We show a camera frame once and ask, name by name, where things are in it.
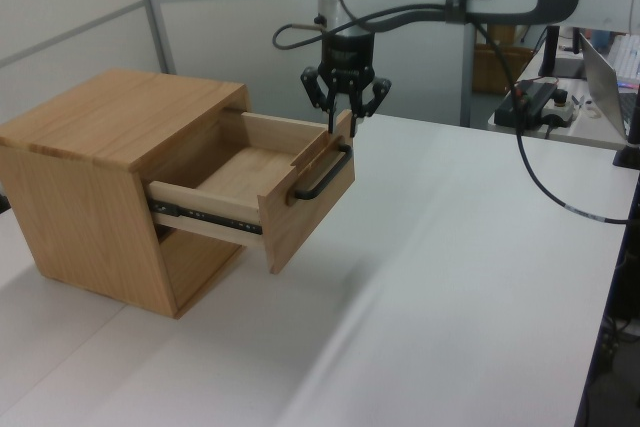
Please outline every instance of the white wall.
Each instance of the white wall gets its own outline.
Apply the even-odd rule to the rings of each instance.
[[[178,74],[244,82],[257,112],[321,118],[299,80],[305,67],[319,64],[320,46],[288,52],[271,46],[281,25],[311,23],[317,0],[159,3]],[[464,69],[472,62],[465,45],[464,29],[457,26],[412,25],[378,35],[374,68],[393,83],[379,112],[459,124]]]
[[[0,0],[0,12],[0,122],[110,67],[159,70],[142,0]]]

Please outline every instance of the laptop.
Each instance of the laptop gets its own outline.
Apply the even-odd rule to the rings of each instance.
[[[591,98],[622,138],[626,139],[637,94],[618,92],[616,71],[582,34],[580,41]]]

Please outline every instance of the table surface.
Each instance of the table surface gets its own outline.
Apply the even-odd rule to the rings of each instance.
[[[570,45],[571,41],[560,38],[558,41],[558,52],[556,58],[558,59],[582,59],[582,53],[573,54],[561,50],[562,47]],[[535,79],[538,77],[538,71],[542,65],[542,59],[544,57],[544,45],[540,48],[538,53],[533,57],[527,68],[524,70],[518,80],[523,79]],[[536,82],[555,82],[555,77],[546,77],[538,79]],[[591,100],[591,94],[589,94],[589,88],[585,80],[579,79],[558,79],[558,88],[564,89],[569,93],[569,99],[571,96],[575,96],[580,100],[584,96],[584,102]],[[634,92],[630,89],[620,89],[620,92]],[[558,140],[561,142],[570,142],[574,144],[590,145],[593,147],[600,147],[603,149],[619,150],[626,145],[626,140],[620,135],[611,122],[602,114],[595,103],[589,107],[594,109],[596,115],[587,115],[585,111],[586,105],[583,105],[577,110],[577,115],[574,117],[573,122],[569,127],[558,127],[551,131],[549,139]],[[503,127],[496,125],[494,120],[494,114],[491,115],[487,121],[487,130],[494,132],[514,133],[514,129],[509,127]],[[547,126],[543,125],[537,129],[527,130],[525,135],[530,137],[544,138],[547,133]]]
[[[626,217],[614,153],[525,139]],[[41,277],[0,216],[0,426],[572,426],[623,227],[511,135],[377,116],[279,275],[247,251],[176,321]]]

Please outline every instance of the wooden cabinet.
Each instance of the wooden cabinet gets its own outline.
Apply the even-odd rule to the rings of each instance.
[[[350,119],[249,110],[241,84],[111,70],[0,126],[40,272],[172,317],[245,246],[280,272],[354,180]]]

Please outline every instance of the laptop screen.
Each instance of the laptop screen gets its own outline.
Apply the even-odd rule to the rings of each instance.
[[[620,111],[616,71],[582,34],[580,34],[580,41],[584,56],[584,68],[587,73],[587,86],[589,87],[591,98],[622,138],[626,139],[627,134]]]

